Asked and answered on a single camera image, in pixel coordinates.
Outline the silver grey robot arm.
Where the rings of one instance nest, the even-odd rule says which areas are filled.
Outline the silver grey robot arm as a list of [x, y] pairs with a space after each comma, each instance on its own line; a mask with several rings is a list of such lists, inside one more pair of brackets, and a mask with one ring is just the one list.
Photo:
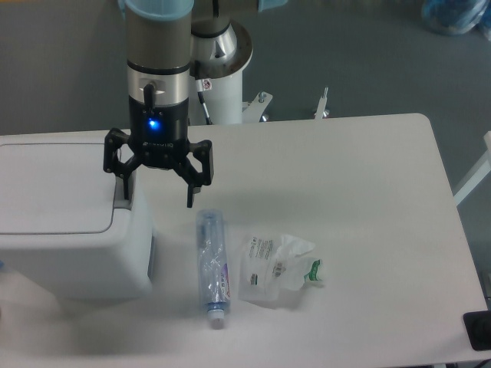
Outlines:
[[209, 140], [189, 141], [190, 100], [197, 99], [204, 122], [212, 125], [205, 92], [240, 72], [252, 56], [250, 36], [234, 15], [280, 6], [279, 1], [122, 1], [130, 130], [113, 128], [105, 136], [104, 171], [129, 186], [139, 166], [173, 170], [193, 201], [213, 180], [213, 149]]

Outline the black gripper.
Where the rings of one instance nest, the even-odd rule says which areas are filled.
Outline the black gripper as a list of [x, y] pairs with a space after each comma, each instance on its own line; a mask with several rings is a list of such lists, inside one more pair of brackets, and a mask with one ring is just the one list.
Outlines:
[[[213, 180], [211, 140], [188, 140], [189, 101], [149, 108], [129, 99], [130, 134], [112, 128], [104, 137], [103, 170], [123, 180], [124, 198], [130, 199], [130, 177], [141, 165], [174, 170], [187, 184], [186, 206]], [[122, 162], [119, 151], [128, 146], [133, 155]]]

